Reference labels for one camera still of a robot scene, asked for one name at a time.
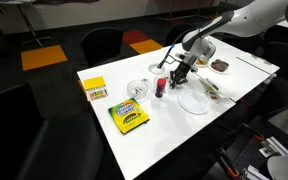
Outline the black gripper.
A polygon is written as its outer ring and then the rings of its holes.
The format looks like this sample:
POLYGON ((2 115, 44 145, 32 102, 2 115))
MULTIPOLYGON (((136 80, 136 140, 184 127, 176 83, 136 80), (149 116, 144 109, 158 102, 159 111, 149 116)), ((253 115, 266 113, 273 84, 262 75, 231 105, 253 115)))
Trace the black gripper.
POLYGON ((174 89, 176 84, 183 84, 188 82, 186 76, 190 70, 190 65, 181 62, 174 71, 170 72, 170 88, 174 89))

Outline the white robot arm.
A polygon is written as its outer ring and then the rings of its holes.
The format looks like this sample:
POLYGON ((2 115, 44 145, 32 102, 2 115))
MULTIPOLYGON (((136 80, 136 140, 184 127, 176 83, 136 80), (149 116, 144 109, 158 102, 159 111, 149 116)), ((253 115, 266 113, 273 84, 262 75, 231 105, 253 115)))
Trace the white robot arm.
POLYGON ((251 37, 284 20, 288 22, 288 0, 254 0, 242 8, 222 13, 202 28, 188 31, 181 45, 191 57, 210 59, 216 46, 209 35, 227 33, 251 37))

